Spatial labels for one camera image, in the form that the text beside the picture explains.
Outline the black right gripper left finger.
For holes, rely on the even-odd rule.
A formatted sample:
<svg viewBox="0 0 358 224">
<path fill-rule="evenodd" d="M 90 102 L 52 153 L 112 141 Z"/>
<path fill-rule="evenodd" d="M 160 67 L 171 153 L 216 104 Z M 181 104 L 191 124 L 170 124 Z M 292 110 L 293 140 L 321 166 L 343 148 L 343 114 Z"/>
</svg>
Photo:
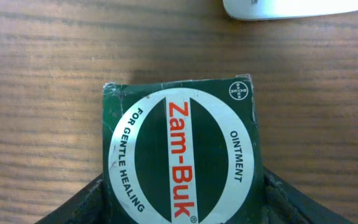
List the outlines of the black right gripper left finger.
<svg viewBox="0 0 358 224">
<path fill-rule="evenodd" d="M 72 198 L 35 224 L 101 223 L 103 214 L 103 175 L 100 174 Z"/>
</svg>

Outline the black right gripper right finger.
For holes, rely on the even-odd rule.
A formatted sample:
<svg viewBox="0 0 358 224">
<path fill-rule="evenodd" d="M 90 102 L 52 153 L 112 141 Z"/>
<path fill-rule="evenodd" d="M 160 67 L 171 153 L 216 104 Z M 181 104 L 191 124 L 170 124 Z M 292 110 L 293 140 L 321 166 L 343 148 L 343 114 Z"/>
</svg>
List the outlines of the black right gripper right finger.
<svg viewBox="0 0 358 224">
<path fill-rule="evenodd" d="M 264 170 L 264 179 L 269 224 L 352 224 L 268 169 Z"/>
</svg>

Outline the dark green round-label box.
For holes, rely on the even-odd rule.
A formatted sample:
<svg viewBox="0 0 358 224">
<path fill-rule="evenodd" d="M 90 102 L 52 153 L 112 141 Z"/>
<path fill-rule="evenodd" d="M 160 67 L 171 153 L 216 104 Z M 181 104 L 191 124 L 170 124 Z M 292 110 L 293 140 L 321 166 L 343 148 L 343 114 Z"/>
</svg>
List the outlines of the dark green round-label box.
<svg viewBox="0 0 358 224">
<path fill-rule="evenodd" d="M 249 75 L 103 88 L 104 223 L 267 223 Z"/>
</svg>

